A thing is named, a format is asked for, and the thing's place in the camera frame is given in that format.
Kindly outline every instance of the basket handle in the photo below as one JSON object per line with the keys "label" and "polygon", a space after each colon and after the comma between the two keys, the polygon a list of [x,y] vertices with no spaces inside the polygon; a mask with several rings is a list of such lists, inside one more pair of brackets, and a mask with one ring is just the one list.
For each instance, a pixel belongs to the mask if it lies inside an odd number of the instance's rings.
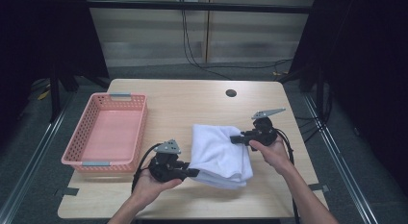
{"label": "basket handle", "polygon": [[111,92],[109,93],[111,97],[130,97],[130,92]]}
{"label": "basket handle", "polygon": [[110,162],[82,162],[82,166],[111,166]]}
{"label": "basket handle", "polygon": [[111,92],[109,95],[113,101],[132,101],[130,92]]}

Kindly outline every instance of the gray floor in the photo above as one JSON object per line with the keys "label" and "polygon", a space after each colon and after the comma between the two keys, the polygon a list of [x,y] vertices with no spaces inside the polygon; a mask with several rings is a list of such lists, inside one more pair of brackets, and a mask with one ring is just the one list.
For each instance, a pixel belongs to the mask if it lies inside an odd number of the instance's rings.
{"label": "gray floor", "polygon": [[[234,64],[241,66],[263,66],[270,63]],[[279,65],[276,69],[269,68],[237,68],[237,67],[211,68],[225,77],[212,72],[196,68],[190,64],[155,65],[141,67],[115,67],[110,68],[111,78],[150,78],[150,79],[208,79],[208,80],[249,80],[249,81],[274,81],[277,76],[274,71],[288,70],[287,65]],[[66,187],[73,170],[61,164],[64,152],[79,117],[88,102],[89,96],[103,88],[93,83],[78,79],[80,88],[73,94],[73,99],[67,106],[64,121],[52,139],[49,148],[44,153],[44,158],[38,166],[32,181],[18,205],[18,210],[13,213],[13,223],[104,223],[106,220],[62,220],[57,216],[57,209],[61,197],[55,192]],[[284,84],[292,109],[296,117],[311,117],[307,109],[303,94],[298,89],[298,81]],[[69,93],[63,92],[62,98],[68,98]],[[50,98],[37,100],[40,91],[34,91],[30,103],[14,131],[14,135],[7,143],[8,148],[0,156],[0,204],[3,206],[10,198],[20,175],[26,169],[27,163],[38,148],[49,123]],[[299,129],[307,138],[316,125],[310,120],[298,119]],[[333,102],[328,127],[338,143],[350,171],[358,185],[370,202],[378,223],[406,223],[408,220],[408,202],[389,173],[377,161],[370,147],[363,137],[355,135],[352,122],[350,122],[341,107]],[[330,190],[325,197],[331,212],[341,223],[364,223],[357,211],[354,201],[342,179],[336,165],[333,163],[324,141],[319,133],[315,134],[307,143],[312,163],[317,172],[319,181],[327,185]],[[235,223],[270,223],[268,220],[235,221]],[[293,223],[292,219],[281,220],[282,223]]]}

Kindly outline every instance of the wooden table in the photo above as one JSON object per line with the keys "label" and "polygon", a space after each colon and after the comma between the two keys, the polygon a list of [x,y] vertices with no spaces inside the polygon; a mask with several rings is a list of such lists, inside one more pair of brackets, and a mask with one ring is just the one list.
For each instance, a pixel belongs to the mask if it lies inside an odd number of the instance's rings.
{"label": "wooden table", "polygon": [[[237,92],[226,95],[227,89]],[[147,95],[148,116],[140,158],[153,144],[175,138],[182,154],[191,160],[193,124],[253,128],[250,117],[256,111],[286,108],[270,117],[274,127],[288,136],[294,162],[307,184],[318,182],[286,93],[279,83],[196,80],[113,80],[108,92],[139,92]],[[209,187],[192,179],[159,198],[138,214],[138,218],[280,218],[293,216],[292,197],[283,178],[264,162],[259,152],[250,152],[254,176],[247,186],[228,190]],[[111,217],[130,195],[131,174],[80,174],[74,172],[68,187],[79,188],[76,196],[66,195],[58,215],[61,218]],[[326,205],[321,190],[315,191]]]}

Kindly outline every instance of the pink plastic basket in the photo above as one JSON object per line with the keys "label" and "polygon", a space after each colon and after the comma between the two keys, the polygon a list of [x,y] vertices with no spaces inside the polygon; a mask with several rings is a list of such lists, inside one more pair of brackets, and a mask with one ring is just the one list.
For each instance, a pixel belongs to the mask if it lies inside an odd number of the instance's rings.
{"label": "pink plastic basket", "polygon": [[94,93],[62,163],[78,172],[134,172],[146,116],[145,95]]}

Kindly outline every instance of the person's right hand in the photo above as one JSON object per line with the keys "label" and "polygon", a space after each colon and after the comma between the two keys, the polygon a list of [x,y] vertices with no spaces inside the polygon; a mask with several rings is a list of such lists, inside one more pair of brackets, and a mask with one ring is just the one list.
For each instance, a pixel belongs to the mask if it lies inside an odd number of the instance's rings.
{"label": "person's right hand", "polygon": [[259,150],[265,162],[273,166],[278,174],[282,174],[288,164],[292,164],[280,136],[270,146],[265,146],[256,140],[250,140],[249,145]]}

